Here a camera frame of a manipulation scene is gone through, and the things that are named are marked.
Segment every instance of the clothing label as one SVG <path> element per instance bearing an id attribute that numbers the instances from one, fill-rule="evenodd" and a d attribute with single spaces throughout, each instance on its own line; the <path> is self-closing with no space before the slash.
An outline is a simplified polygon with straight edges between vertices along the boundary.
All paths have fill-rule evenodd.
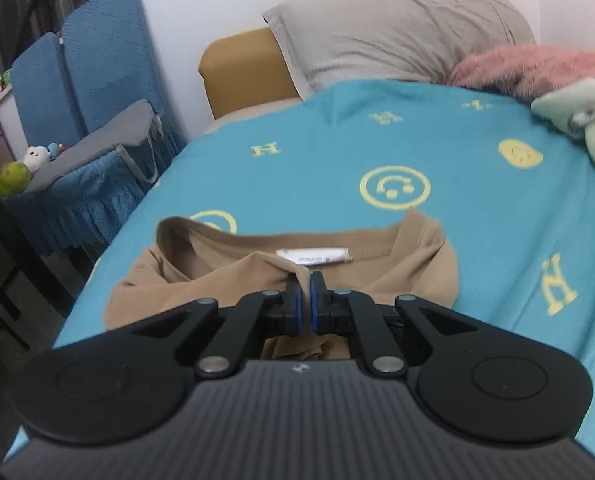
<path id="1" fill-rule="evenodd" d="M 315 265 L 349 262 L 349 250 L 341 247 L 320 247 L 314 249 L 278 249 L 278 256 L 290 260 L 294 264 L 311 267 Z"/>

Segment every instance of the gray pillow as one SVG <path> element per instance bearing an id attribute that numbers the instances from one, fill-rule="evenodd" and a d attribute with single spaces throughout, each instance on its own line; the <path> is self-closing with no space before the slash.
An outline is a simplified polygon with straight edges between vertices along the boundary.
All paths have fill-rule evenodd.
<path id="1" fill-rule="evenodd" d="M 535 43 L 509 0 L 290 0 L 264 19 L 303 99 L 346 79 L 443 83 L 469 54 Z"/>

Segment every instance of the pink fur cushion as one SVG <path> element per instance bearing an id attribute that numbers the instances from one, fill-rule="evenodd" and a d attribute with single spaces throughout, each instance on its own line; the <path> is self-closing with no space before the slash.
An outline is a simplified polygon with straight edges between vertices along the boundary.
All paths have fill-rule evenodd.
<path id="1" fill-rule="evenodd" d="M 447 85 L 497 92 L 530 103 L 585 77 L 595 78 L 595 50 L 504 45 L 464 58 L 455 65 Z"/>

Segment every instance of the metal screw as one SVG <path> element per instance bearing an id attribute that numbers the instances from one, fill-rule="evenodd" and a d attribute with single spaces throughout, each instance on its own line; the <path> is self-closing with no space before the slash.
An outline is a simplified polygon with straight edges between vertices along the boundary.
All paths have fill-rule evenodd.
<path id="1" fill-rule="evenodd" d="M 210 355 L 199 360 L 199 369 L 207 374 L 215 374 L 227 370 L 231 362 L 221 355 Z"/>
<path id="2" fill-rule="evenodd" d="M 382 355 L 373 361 L 373 368 L 385 374 L 392 374 L 404 368 L 404 361 L 394 355 Z"/>

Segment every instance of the blue bed sheet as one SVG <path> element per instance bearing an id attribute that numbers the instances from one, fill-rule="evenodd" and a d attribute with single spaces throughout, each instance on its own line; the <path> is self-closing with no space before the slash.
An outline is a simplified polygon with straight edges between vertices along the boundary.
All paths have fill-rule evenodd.
<path id="1" fill-rule="evenodd" d="M 455 246 L 457 311 L 588 368 L 594 399 L 578 439 L 595 453 L 595 168 L 582 146 L 503 96 L 342 82 L 195 140 L 100 258 L 57 345 L 104 330 L 113 286 L 166 216 L 272 234 L 387 226 L 412 206 Z"/>

